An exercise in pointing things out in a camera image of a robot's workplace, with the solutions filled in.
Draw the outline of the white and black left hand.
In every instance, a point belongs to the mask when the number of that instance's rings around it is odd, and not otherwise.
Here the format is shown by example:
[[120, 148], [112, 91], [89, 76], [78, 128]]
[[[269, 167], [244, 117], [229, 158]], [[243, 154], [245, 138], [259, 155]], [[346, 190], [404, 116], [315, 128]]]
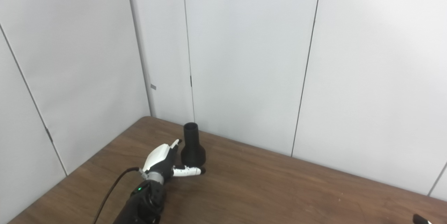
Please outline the white and black left hand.
[[176, 166], [175, 161], [181, 139], [177, 139], [173, 144], [162, 144], [155, 148], [145, 161], [143, 168], [139, 171], [144, 180], [156, 181], [164, 184], [172, 177], [199, 176], [206, 173], [205, 168]]

